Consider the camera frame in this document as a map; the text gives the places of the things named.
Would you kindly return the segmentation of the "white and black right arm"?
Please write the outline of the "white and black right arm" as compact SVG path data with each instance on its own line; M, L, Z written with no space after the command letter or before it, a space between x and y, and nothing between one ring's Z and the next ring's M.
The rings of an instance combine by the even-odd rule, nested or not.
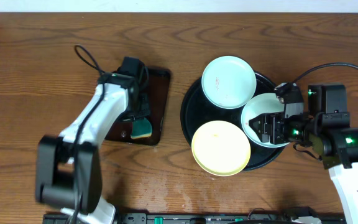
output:
M279 112L263 112L249 120L249 127L262 143L292 143L309 148L321 161L341 199L347 223L358 223L358 128L351 127L343 84L308 87L308 112L298 86L283 83L274 95L283 105Z

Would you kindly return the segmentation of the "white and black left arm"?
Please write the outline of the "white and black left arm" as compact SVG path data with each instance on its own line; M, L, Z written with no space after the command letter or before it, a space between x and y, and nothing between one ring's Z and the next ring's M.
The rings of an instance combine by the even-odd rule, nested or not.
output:
M116 213L102 192L99 156L117 121L132 123L130 139L152 135L143 89L149 71L102 73L94 96L57 137L44 136L37 149L35 199L69 215L68 223L112 223Z

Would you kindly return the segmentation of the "yellow plate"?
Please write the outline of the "yellow plate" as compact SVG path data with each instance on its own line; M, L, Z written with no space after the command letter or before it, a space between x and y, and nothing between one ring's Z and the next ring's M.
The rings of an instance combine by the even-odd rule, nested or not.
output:
M251 156L246 134L235 124L219 120L207 122L196 130L191 151L202 169L221 177L242 171Z

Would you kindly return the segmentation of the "green and yellow sponge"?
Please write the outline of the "green and yellow sponge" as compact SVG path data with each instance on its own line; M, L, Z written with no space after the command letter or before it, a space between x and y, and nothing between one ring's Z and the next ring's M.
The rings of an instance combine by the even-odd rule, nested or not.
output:
M132 122L132 139L148 138L152 135L152 125L146 118L138 119Z

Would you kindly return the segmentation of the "mint green plate with stain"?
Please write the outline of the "mint green plate with stain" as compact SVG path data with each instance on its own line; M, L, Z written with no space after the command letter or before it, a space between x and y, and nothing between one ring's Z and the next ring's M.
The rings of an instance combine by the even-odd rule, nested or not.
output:
M257 80L252 67L235 56L222 56L212 60L201 77L204 95L223 109L244 106L254 95Z

